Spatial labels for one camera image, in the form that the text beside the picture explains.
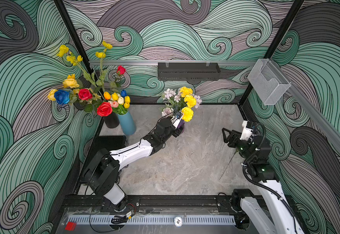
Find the colourful tulip bunch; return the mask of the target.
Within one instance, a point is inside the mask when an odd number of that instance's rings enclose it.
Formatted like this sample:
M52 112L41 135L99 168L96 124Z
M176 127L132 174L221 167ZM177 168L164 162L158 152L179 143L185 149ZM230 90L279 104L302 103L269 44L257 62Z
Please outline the colourful tulip bunch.
M104 99L112 106L112 111L118 115L125 115L129 112L131 98L125 90L120 93L104 92Z

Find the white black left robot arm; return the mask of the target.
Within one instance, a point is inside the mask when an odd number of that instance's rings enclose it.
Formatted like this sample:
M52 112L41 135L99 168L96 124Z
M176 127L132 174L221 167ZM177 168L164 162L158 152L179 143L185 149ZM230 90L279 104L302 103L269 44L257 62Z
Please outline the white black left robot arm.
M180 117L163 117L138 143L119 150L100 149L82 172L82 178L95 195L107 199L116 211L124 210L128 196L116 182L119 171L163 149L169 138L178 137L183 132L184 124Z

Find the clear plastic wall bin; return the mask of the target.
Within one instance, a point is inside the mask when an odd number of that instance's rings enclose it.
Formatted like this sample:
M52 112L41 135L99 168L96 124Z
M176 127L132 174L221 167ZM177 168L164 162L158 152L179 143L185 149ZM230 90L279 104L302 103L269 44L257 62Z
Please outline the clear plastic wall bin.
M248 80L264 105L275 105L291 87L280 66L268 58L257 60Z

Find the pink lilac flower bunch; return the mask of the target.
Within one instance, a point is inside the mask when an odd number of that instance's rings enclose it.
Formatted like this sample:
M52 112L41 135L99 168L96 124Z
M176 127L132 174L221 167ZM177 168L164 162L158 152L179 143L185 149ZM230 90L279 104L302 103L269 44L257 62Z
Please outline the pink lilac flower bunch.
M197 105L194 106L192 109L197 109L201 105L202 99L200 96L194 93L192 95L197 100ZM163 117L174 116L177 112L181 113L181 110L184 107L187 107L187 104L184 102L184 97L181 97L179 93L179 89L167 89L163 92L163 95L161 97L166 105L164 108L161 109L161 115Z

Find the black corner frame post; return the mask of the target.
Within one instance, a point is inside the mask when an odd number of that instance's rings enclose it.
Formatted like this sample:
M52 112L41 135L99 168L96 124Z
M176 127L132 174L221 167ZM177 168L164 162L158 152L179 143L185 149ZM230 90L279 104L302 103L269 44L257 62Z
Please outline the black corner frame post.
M303 3L304 3L304 0L295 0L293 2L288 14L286 15L286 17L282 21L282 24L281 24L276 36L274 37L272 43L270 44L267 52L264 55L265 59L270 59L273 56L274 52L276 51L276 49L279 46L280 42L282 41L283 37L285 36L288 29L290 28L294 18L296 17L296 15L299 12ZM243 105L247 101L252 90L253 90L253 86L251 84L249 84L247 89L245 90L244 94L242 95L239 103L238 103L238 107L243 107Z

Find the mixed rose bouquet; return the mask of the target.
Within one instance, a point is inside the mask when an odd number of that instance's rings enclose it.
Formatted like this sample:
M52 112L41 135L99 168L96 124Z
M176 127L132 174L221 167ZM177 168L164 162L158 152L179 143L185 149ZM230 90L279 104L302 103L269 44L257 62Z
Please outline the mixed rose bouquet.
M82 81L76 78L76 74L68 75L68 77L62 82L61 89L52 89L47 99L56 102L59 105L66 105L72 103L80 103L84 105L85 112L95 111L97 115L105 117L110 115L112 106L104 99L103 93L109 92L120 93L113 90L113 85L110 85L111 90L106 91L105 77L108 70L100 68L100 75L96 75L96 72L88 73L82 66L83 57L81 55L74 54L70 48L66 45L61 45L57 56L65 58L72 66L80 69L83 73L84 79L91 85L91 88L83 86Z

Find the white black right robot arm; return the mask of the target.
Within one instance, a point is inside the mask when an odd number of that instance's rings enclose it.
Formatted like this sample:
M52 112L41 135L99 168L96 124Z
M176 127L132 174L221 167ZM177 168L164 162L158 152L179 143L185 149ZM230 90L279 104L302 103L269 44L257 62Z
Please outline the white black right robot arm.
M260 123L250 123L242 132L222 129L223 141L234 148L244 161L242 170L244 178L260 192L260 198L267 207L265 212L259 204L259 197L249 189L235 189L232 193L233 208L242 213L235 220L238 228L244 222L254 225L260 234L304 234L298 216L285 197L282 184L273 167L268 162L271 152L270 141L265 130L258 134Z

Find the black left corner post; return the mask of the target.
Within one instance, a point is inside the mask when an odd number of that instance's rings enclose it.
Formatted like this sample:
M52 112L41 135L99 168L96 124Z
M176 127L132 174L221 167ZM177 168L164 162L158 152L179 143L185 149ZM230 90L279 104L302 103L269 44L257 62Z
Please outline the black left corner post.
M88 73L92 73L93 69L90 66L90 62L87 56L86 51L84 50L84 47L81 43L81 40L79 39L76 29L72 23L72 20L70 18L70 15L66 9L66 6L64 4L64 2L62 0L54 0L54 3L58 9L58 12L71 36L72 41L75 44L76 50L78 51L78 53L83 57L83 63L88 71Z

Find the black vase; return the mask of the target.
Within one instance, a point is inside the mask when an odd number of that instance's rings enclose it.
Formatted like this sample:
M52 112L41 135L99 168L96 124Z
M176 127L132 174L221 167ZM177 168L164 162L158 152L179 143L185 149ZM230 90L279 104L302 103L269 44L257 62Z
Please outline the black vase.
M119 126L119 118L116 113L112 112L110 115L103 117L105 125L109 129L114 129Z

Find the teal ceramic vase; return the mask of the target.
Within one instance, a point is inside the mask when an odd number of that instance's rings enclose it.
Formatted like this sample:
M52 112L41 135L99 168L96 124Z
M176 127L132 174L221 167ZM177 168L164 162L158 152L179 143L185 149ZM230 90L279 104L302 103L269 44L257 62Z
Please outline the teal ceramic vase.
M118 115L118 119L120 122L122 132L125 135L130 136L136 132L136 125L130 112L127 112L124 115Z

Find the yellow carnation flower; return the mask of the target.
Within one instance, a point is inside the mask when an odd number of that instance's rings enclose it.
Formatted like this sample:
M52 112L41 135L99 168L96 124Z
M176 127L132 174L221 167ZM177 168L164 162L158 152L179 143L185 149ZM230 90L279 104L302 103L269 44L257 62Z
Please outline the yellow carnation flower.
M228 167L229 167L229 165L231 164L231 162L232 162L234 156L235 156L237 153L238 153L238 150L236 149L235 152L233 153L232 157L230 158L229 162L227 163L225 169L223 170L223 172L222 172L222 174L221 174L219 180L222 179L223 175L225 174L226 170L228 169Z
M184 102L187 104L188 108L193 108L197 105L197 100L193 95L186 95L184 97Z
M189 107L184 107L182 110L181 110L181 113L182 113L182 120L184 122L190 122L193 118L193 115L194 115L194 112L191 108Z
M184 86L179 89L179 93L182 98L185 98L187 95L193 94L193 90Z

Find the purple glass vase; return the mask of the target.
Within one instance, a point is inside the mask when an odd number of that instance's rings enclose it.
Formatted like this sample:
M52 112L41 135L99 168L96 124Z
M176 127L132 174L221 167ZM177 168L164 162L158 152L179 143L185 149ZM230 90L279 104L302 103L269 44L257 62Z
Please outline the purple glass vase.
M178 126L177 126L177 129L180 129L181 131L183 131L184 125L185 125L185 122L184 122L184 120L181 119Z

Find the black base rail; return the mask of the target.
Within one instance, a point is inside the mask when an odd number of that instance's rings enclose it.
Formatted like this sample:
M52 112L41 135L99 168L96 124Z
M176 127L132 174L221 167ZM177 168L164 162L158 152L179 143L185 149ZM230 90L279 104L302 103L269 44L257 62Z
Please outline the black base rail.
M120 211L105 198L99 196L67 195L58 211L89 210L119 213ZM155 209L176 208L206 208L211 211L237 213L237 198L233 195L219 193L218 195L129 195L125 211L138 212L153 211Z

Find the black wall tray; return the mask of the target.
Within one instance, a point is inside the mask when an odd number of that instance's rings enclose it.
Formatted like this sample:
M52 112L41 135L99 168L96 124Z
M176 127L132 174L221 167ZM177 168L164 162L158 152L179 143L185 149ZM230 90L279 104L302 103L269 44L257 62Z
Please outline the black wall tray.
M217 81L221 74L218 63L209 62L161 62L157 77L160 81L183 81L198 84L202 81Z

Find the red small block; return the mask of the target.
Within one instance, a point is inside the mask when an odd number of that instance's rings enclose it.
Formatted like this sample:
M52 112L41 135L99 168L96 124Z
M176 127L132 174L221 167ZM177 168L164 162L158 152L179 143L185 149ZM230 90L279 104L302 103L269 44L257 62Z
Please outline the red small block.
M75 228L76 228L76 223L74 223L74 222L68 222L68 223L66 224L65 230L66 230L66 231L74 231Z

